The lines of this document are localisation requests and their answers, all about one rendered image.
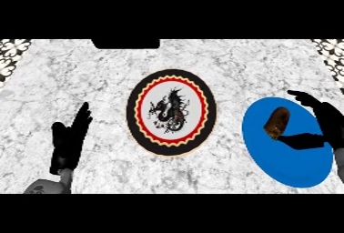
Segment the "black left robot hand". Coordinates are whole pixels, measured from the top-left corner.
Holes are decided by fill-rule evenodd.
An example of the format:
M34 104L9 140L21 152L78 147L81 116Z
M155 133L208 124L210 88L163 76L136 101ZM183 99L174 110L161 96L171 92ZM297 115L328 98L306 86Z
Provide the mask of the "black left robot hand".
M89 103L84 102L70 127L62 122L52 124L52 164L50 173L56 175L65 168L74 170L78 166L83 141L93 118Z

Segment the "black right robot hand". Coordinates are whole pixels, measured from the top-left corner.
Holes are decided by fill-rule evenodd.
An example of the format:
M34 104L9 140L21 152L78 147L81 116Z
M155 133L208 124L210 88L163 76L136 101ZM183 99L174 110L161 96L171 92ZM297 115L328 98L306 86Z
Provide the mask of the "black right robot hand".
M303 106L313 109L322 134L303 133L292 136L279 136L278 141L285 143L292 149L301 150L323 147L329 143L332 149L344 147L344 115L328 103L318 100L307 92L290 90L290 95Z

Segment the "blue plate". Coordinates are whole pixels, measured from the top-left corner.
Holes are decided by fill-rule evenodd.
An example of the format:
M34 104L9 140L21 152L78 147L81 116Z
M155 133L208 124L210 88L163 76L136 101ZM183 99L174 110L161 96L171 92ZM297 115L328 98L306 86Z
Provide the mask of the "blue plate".
M332 148L325 144L319 148L295 150L267 136L263 125L281 106L291 112L284 135L322 134L316 117L297 103L281 97L266 97L251 104L244 116L247 151L264 173L278 182L291 187L313 187L329 175L334 164Z

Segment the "black dragon print plate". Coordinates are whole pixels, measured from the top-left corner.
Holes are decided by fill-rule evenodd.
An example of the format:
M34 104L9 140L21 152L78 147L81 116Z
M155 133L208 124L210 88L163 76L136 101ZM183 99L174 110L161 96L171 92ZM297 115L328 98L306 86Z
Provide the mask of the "black dragon print plate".
M214 129L217 104L208 85L191 72L166 69L136 85L127 100L127 127L155 155L182 156Z

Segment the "black white patterned tile panel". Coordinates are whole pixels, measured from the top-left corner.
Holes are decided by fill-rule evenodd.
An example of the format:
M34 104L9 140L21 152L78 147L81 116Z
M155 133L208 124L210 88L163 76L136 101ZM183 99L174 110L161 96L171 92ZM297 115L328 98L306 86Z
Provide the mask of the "black white patterned tile panel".
M30 39L0 39L0 84L8 82L30 45Z
M344 88L344 39L313 39L325 66L337 84Z

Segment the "black rectangular appliance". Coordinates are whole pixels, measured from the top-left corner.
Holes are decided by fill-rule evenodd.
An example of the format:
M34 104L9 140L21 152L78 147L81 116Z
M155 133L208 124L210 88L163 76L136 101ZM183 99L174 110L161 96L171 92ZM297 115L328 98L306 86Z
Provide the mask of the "black rectangular appliance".
M158 39L93 39L98 49L158 49Z

